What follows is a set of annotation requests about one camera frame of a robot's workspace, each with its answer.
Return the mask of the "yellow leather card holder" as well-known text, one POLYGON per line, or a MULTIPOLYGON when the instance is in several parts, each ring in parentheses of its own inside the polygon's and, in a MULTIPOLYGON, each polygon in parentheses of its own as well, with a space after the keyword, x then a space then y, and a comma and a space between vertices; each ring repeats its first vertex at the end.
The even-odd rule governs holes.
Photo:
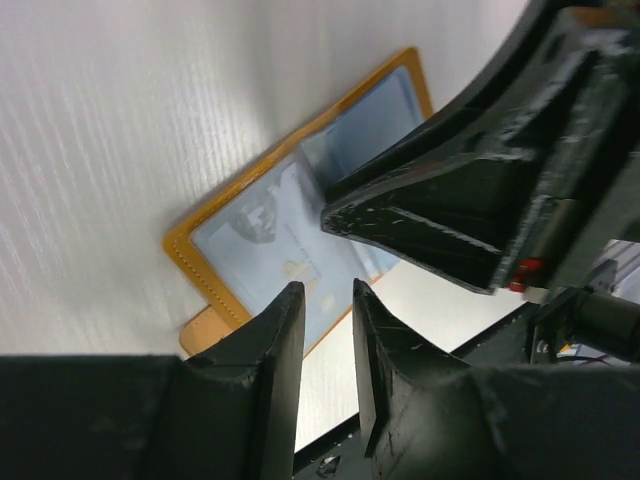
POLYGON ((375 282, 398 262, 321 230, 328 190, 432 112, 419 52, 405 48, 179 221, 164 250, 207 300, 180 333, 184 351, 239 329, 292 281, 305 287, 313 350, 350 312, 352 279, 375 282))

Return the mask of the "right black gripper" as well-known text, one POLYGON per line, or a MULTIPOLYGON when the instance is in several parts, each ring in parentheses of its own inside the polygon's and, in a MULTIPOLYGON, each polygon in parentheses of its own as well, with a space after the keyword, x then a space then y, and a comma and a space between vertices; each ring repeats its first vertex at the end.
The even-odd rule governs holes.
POLYGON ((639 6, 565 9, 548 47, 502 53, 445 109, 340 181, 331 234, 536 309, 527 352, 639 356, 639 6))

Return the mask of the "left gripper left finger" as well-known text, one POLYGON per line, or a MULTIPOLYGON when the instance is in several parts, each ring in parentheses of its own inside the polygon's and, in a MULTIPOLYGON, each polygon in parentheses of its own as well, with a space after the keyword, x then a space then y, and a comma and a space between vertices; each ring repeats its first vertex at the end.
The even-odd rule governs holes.
POLYGON ((5 356, 5 479, 288 479, 305 292, 189 359, 5 356))

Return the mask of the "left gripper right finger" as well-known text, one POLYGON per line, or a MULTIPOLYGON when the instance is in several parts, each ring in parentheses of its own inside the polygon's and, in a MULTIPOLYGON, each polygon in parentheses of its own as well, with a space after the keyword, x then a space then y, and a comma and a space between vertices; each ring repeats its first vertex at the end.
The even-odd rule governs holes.
POLYGON ((467 363, 395 317, 363 281, 353 335, 364 454, 377 479, 635 479, 639 307, 571 291, 539 314, 617 359, 467 363))

